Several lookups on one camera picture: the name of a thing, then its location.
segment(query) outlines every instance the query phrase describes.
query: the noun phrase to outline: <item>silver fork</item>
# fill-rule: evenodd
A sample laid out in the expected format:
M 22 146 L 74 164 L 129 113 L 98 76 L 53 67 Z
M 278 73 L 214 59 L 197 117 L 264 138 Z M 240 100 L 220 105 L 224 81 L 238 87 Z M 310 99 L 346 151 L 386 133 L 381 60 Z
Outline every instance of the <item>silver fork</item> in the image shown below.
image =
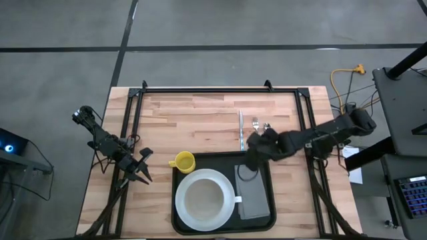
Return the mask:
M 258 123 L 257 117 L 252 118 L 252 127 L 254 127 L 255 131 L 258 132 L 258 129 L 260 128 L 260 123 Z

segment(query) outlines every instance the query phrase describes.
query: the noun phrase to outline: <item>white paper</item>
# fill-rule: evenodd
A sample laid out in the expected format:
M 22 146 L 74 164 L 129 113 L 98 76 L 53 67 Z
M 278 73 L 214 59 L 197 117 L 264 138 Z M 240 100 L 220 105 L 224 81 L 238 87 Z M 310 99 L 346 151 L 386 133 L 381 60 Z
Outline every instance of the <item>white paper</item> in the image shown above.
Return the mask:
M 342 156 L 347 158 L 351 155 L 354 155 L 359 152 L 359 148 L 357 147 L 344 147 L 342 149 Z M 351 183 L 363 184 L 362 179 L 362 169 L 358 168 L 353 171 L 350 171 L 350 176 L 348 177 Z

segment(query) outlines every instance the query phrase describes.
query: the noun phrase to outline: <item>concrete floor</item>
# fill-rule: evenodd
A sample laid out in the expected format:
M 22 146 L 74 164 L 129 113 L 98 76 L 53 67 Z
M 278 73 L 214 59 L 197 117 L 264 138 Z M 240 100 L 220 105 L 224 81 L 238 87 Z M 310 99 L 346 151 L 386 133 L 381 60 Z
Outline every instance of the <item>concrete floor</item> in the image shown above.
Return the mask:
M 0 0 L 1 47 L 118 47 L 131 0 Z M 227 44 L 422 43 L 427 17 L 415 0 L 139 0 L 129 46 Z M 119 86 L 326 85 L 338 68 L 364 64 L 352 89 L 372 82 L 371 71 L 393 66 L 413 49 L 198 51 L 126 53 Z M 71 114 L 82 105 L 103 113 L 117 53 L 0 53 L 0 127 L 36 142 L 55 166 L 52 199 L 27 195 L 16 223 L 17 239 L 52 239 L 74 234 L 85 193 L 92 151 L 90 134 Z M 417 67 L 425 67 L 427 61 Z M 337 73 L 345 93 L 349 73 Z M 351 94 L 361 103 L 374 88 Z M 354 140 L 369 146 L 389 136 L 380 104 L 378 128 Z M 381 171 L 373 166 L 371 172 Z M 47 192 L 49 180 L 35 176 L 32 188 Z M 385 229 L 385 199 L 354 187 L 366 234 L 403 238 Z

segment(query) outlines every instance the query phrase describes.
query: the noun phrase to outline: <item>yellow mug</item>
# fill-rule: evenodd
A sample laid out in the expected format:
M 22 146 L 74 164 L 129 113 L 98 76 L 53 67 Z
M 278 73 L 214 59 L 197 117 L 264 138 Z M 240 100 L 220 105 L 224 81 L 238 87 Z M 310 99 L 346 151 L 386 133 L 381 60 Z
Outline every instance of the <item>yellow mug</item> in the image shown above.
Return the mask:
M 195 169 L 194 155 L 188 151 L 182 151 L 175 157 L 175 161 L 169 161 L 170 167 L 176 167 L 184 174 L 191 173 Z

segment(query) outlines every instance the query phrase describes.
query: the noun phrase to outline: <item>butcher block tabletop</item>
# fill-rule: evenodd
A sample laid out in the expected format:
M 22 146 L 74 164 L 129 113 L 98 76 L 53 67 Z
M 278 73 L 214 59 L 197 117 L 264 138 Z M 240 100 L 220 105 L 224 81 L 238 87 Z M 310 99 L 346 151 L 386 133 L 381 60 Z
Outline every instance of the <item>butcher block tabletop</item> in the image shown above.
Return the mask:
M 307 87 L 310 90 L 317 124 L 333 119 L 326 88 Z M 111 89 L 103 128 L 120 135 L 129 87 Z M 309 127 L 306 104 L 302 98 L 304 119 Z M 131 134 L 136 99 L 132 104 L 127 135 Z M 135 158 L 139 150 L 149 147 L 154 154 L 147 160 L 153 183 L 131 182 L 123 219 L 121 237 L 126 238 L 293 238 L 318 237 L 312 190 L 304 151 L 293 157 L 270 161 L 276 224 L 267 231 L 229 233 L 219 235 L 182 236 L 171 225 L 172 168 L 180 151 L 193 153 L 240 150 L 239 110 L 244 116 L 244 140 L 254 132 L 252 117 L 260 127 L 270 123 L 277 132 L 300 130 L 296 101 L 293 93 L 152 93 L 143 95 Z M 336 157 L 328 159 L 326 167 L 332 201 L 344 219 L 362 232 L 347 172 L 338 165 Z M 98 218 L 107 204 L 113 166 L 102 174 L 100 166 L 92 170 L 81 210 L 77 233 L 83 233 Z M 322 204 L 326 232 L 328 215 Z M 114 230 L 117 211 L 113 212 Z

